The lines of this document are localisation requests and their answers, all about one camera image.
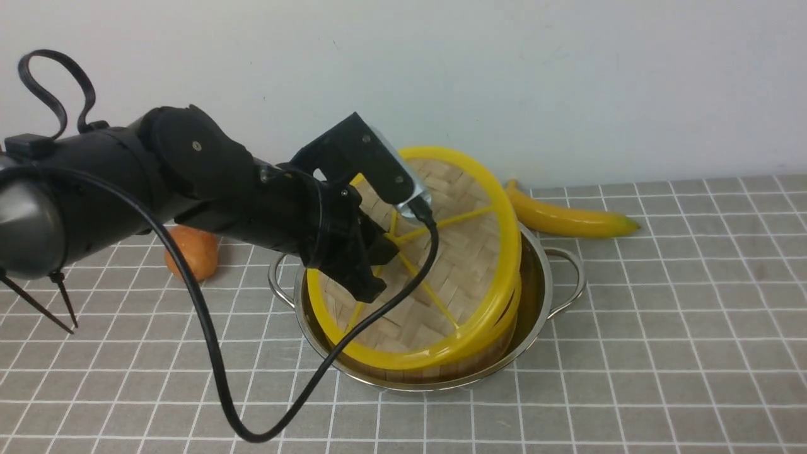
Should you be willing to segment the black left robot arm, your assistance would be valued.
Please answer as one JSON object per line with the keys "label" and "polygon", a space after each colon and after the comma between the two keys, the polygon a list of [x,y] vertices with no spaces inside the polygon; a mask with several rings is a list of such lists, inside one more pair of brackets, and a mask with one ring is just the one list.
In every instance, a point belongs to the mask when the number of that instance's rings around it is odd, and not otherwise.
{"label": "black left robot arm", "polygon": [[393,158],[352,113],[271,165],[204,111],[158,107],[127,127],[52,140],[24,134],[2,153],[2,270],[40,279],[168,221],[295,255],[354,299],[386,289],[374,267],[397,247],[361,210],[351,180]]}

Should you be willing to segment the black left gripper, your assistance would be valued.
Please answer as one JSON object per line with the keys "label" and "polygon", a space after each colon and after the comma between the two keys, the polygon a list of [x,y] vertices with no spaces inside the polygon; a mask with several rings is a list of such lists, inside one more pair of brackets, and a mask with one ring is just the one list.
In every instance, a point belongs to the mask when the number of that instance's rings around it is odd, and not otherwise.
{"label": "black left gripper", "polygon": [[319,179],[306,179],[305,184],[311,233],[301,250],[303,264],[335,275],[355,301],[372,303],[386,289],[372,265],[389,264],[400,248],[371,218],[363,218],[361,233],[361,196],[353,186]]}

